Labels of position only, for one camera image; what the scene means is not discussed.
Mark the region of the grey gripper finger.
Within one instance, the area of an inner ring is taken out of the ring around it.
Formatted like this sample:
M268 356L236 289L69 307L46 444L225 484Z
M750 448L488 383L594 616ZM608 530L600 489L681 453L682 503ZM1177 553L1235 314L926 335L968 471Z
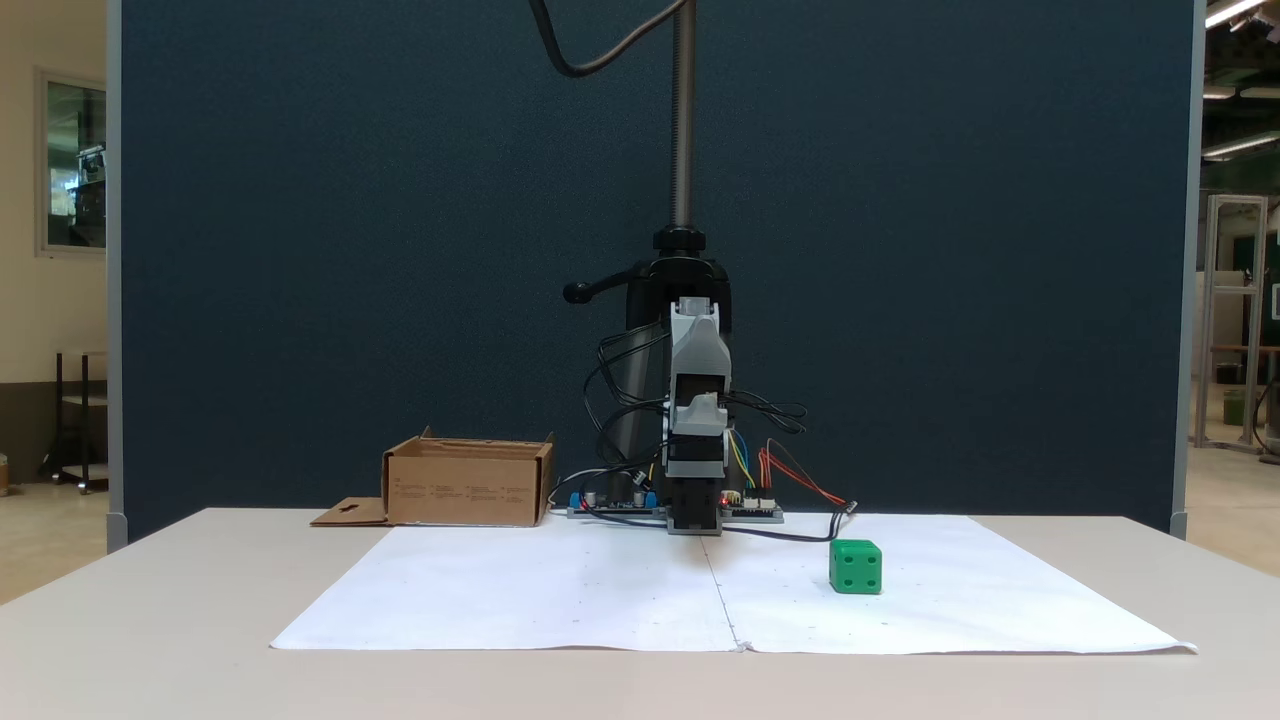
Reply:
M718 393L694 395L687 401L676 398L668 413L668 433L689 437L722 437L728 427L728 411Z

